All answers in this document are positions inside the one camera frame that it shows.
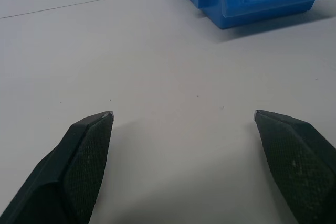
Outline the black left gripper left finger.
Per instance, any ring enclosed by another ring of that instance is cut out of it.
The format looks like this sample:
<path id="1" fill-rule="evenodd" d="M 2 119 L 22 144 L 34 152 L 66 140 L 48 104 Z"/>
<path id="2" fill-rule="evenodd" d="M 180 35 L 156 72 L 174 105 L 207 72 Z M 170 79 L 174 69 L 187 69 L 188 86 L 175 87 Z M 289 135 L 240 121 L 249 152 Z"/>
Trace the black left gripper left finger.
<path id="1" fill-rule="evenodd" d="M 0 224 L 88 224 L 106 167 L 114 115 L 70 126 L 0 215 Z"/>

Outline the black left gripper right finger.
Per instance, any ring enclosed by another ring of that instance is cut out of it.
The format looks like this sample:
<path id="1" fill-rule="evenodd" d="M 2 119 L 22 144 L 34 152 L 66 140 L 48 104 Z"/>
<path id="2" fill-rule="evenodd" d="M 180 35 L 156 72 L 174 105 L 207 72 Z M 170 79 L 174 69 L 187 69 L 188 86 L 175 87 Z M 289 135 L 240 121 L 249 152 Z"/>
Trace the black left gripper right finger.
<path id="1" fill-rule="evenodd" d="M 257 110 L 272 177 L 298 224 L 336 224 L 336 148 L 310 123 Z"/>

